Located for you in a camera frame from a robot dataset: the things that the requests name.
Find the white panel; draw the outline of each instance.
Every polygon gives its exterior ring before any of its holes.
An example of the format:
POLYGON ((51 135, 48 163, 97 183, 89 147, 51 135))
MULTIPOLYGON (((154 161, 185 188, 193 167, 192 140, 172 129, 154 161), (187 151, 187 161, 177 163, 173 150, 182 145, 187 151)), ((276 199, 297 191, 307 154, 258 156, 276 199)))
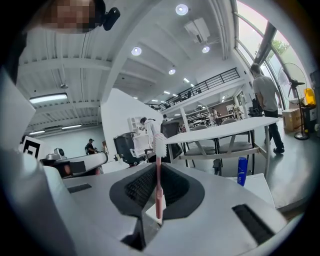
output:
POLYGON ((159 126, 163 120, 160 112, 118 89, 111 90, 107 102, 101 105, 102 126, 110 155, 117 153, 114 137, 130 132, 128 118, 141 116, 155 119, 159 126))

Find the air conditioner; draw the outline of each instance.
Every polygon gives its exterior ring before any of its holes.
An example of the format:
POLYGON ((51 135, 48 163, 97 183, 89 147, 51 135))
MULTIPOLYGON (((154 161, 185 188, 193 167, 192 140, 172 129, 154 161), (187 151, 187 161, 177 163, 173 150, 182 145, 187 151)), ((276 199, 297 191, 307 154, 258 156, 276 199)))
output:
POLYGON ((203 42, 206 42, 208 40, 208 37, 210 37, 210 32, 204 18, 198 18, 190 21, 186 25, 184 25, 184 28, 189 33, 189 35, 192 36, 195 43, 201 44, 203 42))

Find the cardboard box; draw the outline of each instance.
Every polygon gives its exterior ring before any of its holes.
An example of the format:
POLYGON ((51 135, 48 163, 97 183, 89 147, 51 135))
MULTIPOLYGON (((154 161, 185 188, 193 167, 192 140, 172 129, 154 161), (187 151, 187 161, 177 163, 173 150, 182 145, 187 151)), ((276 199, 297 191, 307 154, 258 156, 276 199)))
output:
POLYGON ((283 128, 286 132, 294 132, 301 127, 300 109, 286 109, 282 111, 283 128))

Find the floor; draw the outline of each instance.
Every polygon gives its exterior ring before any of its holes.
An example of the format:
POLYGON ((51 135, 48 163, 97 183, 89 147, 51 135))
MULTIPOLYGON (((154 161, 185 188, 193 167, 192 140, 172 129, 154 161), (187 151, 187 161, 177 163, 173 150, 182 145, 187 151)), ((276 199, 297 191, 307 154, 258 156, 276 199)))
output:
MULTIPOLYGON (((269 185, 275 207, 281 212, 290 211, 306 202, 314 187, 314 181, 318 180, 318 169, 320 166, 320 139, 312 134, 308 140, 297 140, 293 133, 285 133, 283 121, 280 118, 278 129, 284 143, 284 154, 276 155, 273 152, 270 156, 269 173, 266 178, 269 185)), ((265 131, 263 128, 256 129, 255 142, 263 145, 265 131)), ((248 137, 239 135, 236 141, 246 140, 248 137)), ((229 138, 220 140, 220 145, 229 143, 229 138)), ((211 141, 206 141, 204 145, 209 145, 211 141)), ((275 148, 273 140, 271 149, 275 148)), ((249 169, 252 168, 252 159, 249 159, 249 169)), ((261 154, 255 155, 254 173, 264 172, 266 160, 261 154)), ((195 167, 201 171, 213 173, 212 160, 196 161, 195 167)), ((238 168, 238 158, 223 160, 222 176, 236 177, 238 168)))

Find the stand fan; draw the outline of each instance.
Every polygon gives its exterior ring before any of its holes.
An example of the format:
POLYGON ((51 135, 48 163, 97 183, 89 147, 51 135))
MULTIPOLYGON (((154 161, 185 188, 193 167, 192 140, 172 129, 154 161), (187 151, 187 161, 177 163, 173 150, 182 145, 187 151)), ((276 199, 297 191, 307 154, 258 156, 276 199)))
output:
POLYGON ((279 84, 283 90, 286 100, 292 104, 299 105, 301 114, 301 131, 295 133, 297 140, 307 140, 309 135, 304 130, 304 115, 301 105, 306 97, 307 80, 303 71, 293 63, 284 64, 279 70, 279 84))

